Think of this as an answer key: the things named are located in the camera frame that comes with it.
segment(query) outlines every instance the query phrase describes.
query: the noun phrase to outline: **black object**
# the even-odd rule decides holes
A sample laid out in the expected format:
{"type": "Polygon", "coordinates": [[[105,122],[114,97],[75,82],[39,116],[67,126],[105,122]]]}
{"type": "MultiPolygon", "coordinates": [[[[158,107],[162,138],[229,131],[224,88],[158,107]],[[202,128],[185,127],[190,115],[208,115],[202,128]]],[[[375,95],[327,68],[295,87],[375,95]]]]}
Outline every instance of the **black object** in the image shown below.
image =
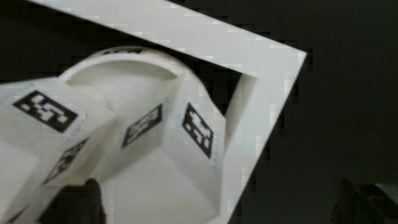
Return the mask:
{"type": "Polygon", "coordinates": [[[341,181],[334,224],[398,224],[398,204],[375,184],[341,181]]]}
{"type": "Polygon", "coordinates": [[[66,186],[37,220],[41,224],[105,224],[101,189],[94,179],[66,186]]]}

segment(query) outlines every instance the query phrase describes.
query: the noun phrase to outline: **white rectangular frame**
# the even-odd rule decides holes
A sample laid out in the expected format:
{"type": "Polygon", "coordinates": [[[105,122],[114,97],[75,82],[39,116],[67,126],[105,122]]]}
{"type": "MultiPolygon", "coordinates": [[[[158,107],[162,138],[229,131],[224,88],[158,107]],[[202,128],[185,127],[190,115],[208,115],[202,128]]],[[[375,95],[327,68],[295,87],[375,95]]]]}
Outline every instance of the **white rectangular frame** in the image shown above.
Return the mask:
{"type": "Polygon", "coordinates": [[[305,52],[165,0],[30,0],[242,73],[227,110],[220,215],[226,224],[254,170],[305,52]]]}

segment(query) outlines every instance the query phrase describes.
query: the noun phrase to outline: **white cardboard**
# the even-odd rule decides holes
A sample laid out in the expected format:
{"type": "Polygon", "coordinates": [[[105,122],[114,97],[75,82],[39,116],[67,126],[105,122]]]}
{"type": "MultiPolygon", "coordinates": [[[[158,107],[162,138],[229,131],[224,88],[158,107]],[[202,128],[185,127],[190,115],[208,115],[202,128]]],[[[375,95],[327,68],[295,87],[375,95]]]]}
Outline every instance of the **white cardboard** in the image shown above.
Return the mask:
{"type": "Polygon", "coordinates": [[[222,207],[227,223],[305,53],[165,0],[32,0],[242,72],[227,111],[222,207]]]}

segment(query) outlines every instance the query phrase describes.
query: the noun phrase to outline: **black surface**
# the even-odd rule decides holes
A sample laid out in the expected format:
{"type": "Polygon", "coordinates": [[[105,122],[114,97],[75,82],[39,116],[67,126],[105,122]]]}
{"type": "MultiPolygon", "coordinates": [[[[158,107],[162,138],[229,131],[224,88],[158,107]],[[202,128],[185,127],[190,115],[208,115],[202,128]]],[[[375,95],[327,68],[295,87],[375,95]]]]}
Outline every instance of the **black surface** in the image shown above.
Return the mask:
{"type": "MultiPolygon", "coordinates": [[[[43,10],[19,2],[0,3],[9,81],[57,75],[99,47],[126,43],[124,36],[85,23],[71,25],[55,13],[37,18],[43,10]]],[[[231,223],[330,223],[341,178],[398,182],[398,1],[179,4],[309,52],[231,223]]],[[[218,83],[227,82],[213,81],[213,91],[218,83]]]]}
{"type": "Polygon", "coordinates": [[[66,186],[39,217],[41,224],[105,224],[101,189],[94,179],[66,186]]]}

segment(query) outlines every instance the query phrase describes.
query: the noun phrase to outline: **black background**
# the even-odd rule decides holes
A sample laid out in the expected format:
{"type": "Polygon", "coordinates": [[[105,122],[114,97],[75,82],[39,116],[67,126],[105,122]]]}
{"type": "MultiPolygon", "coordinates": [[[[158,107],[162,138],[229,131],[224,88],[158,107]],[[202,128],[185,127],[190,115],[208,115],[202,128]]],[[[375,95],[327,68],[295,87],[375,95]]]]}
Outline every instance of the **black background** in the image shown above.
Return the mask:
{"type": "MultiPolygon", "coordinates": [[[[341,178],[398,183],[398,1],[176,2],[309,53],[231,223],[330,223],[341,178]]],[[[140,43],[21,0],[0,3],[0,32],[3,82],[140,43]]],[[[181,60],[224,110],[238,75],[181,60]]]]}

